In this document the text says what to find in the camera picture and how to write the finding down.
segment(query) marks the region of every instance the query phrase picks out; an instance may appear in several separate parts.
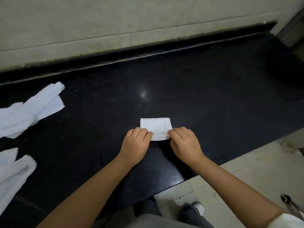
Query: beige floor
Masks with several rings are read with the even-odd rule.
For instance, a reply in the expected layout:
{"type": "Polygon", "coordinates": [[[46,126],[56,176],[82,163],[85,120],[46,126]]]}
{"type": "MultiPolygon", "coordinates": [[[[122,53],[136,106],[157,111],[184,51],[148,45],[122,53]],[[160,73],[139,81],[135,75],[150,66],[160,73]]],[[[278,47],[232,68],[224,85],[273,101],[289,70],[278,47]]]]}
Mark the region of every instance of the beige floor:
{"type": "MultiPolygon", "coordinates": [[[[293,201],[304,206],[304,157],[287,152],[277,141],[222,167],[284,209],[281,194],[289,195],[293,201]]],[[[205,206],[205,218],[215,228],[244,227],[200,176],[171,187],[155,195],[155,198],[162,215],[170,219],[177,219],[185,202],[199,201],[205,206]]]]}

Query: gray pants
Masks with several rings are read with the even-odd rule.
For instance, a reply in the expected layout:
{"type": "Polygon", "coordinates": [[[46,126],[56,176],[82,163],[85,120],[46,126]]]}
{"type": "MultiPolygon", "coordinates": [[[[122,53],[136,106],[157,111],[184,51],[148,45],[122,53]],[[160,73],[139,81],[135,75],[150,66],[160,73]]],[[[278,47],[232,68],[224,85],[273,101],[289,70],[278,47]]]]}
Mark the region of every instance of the gray pants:
{"type": "MultiPolygon", "coordinates": [[[[154,197],[149,197],[146,200],[134,204],[133,208],[136,217],[142,214],[154,214],[162,216],[154,197]]],[[[210,222],[200,215],[198,209],[189,203],[184,204],[178,220],[192,226],[214,228],[210,222]]]]}

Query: black table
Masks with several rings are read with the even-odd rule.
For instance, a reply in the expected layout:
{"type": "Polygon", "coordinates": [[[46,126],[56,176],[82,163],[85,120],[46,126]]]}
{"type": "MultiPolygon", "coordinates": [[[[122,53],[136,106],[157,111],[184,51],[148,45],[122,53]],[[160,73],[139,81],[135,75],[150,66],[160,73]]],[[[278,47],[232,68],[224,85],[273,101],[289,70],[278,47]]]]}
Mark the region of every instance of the black table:
{"type": "MultiPolygon", "coordinates": [[[[19,147],[35,172],[0,217],[1,227],[35,227],[109,163],[140,118],[170,117],[223,164],[304,126],[303,63],[271,34],[74,71],[0,87],[1,107],[61,81],[65,108],[1,150],[19,147]]],[[[111,195],[110,214],[194,176],[170,150],[151,142],[111,195]]]]}

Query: leg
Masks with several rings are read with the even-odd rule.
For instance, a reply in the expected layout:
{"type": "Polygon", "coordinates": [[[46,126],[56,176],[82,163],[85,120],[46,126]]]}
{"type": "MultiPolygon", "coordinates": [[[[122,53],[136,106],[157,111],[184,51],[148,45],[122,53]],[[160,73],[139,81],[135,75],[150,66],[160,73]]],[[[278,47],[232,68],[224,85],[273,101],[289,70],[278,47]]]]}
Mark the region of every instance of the leg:
{"type": "Polygon", "coordinates": [[[178,220],[193,226],[214,228],[210,222],[200,215],[199,210],[189,203],[184,204],[178,220]]]}
{"type": "Polygon", "coordinates": [[[135,203],[133,205],[133,209],[136,217],[142,214],[154,214],[154,215],[162,216],[158,208],[158,205],[156,203],[156,200],[153,196],[141,202],[135,203]]]}

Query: sleeve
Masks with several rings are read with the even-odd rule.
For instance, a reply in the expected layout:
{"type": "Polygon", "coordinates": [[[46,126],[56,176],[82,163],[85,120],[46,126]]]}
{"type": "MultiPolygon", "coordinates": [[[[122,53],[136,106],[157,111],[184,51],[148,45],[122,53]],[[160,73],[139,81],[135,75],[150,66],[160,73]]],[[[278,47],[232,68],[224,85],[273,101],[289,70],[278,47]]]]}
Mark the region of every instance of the sleeve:
{"type": "Polygon", "coordinates": [[[269,224],[267,228],[303,228],[304,221],[301,219],[290,215],[290,214],[281,214],[272,223],[269,224]]]}

